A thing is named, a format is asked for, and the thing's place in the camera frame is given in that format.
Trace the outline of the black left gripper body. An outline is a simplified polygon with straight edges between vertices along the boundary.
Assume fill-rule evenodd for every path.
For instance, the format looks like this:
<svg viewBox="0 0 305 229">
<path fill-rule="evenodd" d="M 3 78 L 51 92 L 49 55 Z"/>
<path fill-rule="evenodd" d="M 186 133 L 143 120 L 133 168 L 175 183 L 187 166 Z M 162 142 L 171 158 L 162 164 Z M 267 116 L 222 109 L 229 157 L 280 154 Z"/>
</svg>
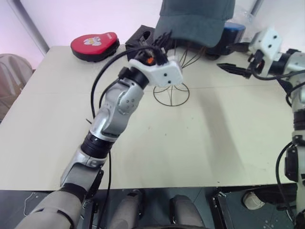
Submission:
<svg viewBox="0 0 305 229">
<path fill-rule="evenodd" d="M 165 51 L 168 51 L 172 48 L 173 41 L 172 39 L 166 40 L 164 34 L 160 35 L 157 39 L 154 40 L 152 46 L 159 47 L 160 49 L 164 48 Z"/>
</svg>

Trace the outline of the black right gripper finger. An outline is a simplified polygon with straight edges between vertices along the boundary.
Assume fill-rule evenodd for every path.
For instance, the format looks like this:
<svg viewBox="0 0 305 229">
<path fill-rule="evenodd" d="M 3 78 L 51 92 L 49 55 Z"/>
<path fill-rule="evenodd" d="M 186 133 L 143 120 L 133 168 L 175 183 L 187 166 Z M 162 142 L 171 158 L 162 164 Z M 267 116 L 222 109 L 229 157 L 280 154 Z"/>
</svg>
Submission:
<svg viewBox="0 0 305 229">
<path fill-rule="evenodd" d="M 226 48 L 232 52 L 248 52 L 249 51 L 249 42 L 240 42 L 227 45 Z"/>
<path fill-rule="evenodd" d="M 252 75 L 250 70 L 246 68 L 237 67 L 235 64 L 218 63 L 217 66 L 228 73 L 240 75 L 244 78 L 250 78 Z"/>
</svg>

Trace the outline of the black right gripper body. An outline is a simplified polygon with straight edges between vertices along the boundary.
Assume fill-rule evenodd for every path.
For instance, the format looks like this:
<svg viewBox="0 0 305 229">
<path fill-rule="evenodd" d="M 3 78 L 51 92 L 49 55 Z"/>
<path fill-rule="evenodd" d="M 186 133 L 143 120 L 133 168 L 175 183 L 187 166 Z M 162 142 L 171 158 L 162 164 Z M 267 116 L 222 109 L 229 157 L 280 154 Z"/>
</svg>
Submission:
<svg viewBox="0 0 305 229">
<path fill-rule="evenodd" d="M 248 72 L 255 77 L 260 77 L 260 73 L 264 68 L 265 61 L 263 60 L 264 54 L 262 51 L 256 51 L 255 54 L 251 54 L 248 59 L 249 66 Z"/>
</svg>

